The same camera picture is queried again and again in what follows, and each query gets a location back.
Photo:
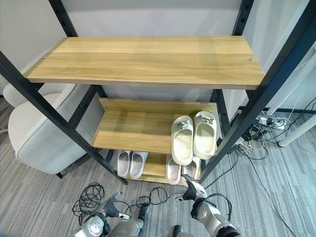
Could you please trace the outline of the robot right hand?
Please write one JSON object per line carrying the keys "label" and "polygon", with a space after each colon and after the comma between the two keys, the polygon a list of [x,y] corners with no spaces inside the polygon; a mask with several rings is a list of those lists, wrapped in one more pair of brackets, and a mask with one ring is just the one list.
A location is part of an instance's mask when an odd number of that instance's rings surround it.
{"label": "robot right hand", "polygon": [[206,198],[207,193],[205,188],[188,174],[183,174],[182,177],[185,179],[188,187],[187,190],[182,195],[183,200],[193,200],[196,201],[199,198]]}

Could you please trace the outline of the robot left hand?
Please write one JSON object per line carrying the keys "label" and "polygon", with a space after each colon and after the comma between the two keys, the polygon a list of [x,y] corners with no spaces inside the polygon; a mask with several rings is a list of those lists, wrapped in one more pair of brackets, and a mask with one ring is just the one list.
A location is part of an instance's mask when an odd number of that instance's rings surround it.
{"label": "robot left hand", "polygon": [[128,220],[130,218],[129,215],[120,213],[114,205],[117,197],[121,196],[122,194],[123,192],[119,191],[108,198],[103,208],[105,217],[118,217],[125,220]]}

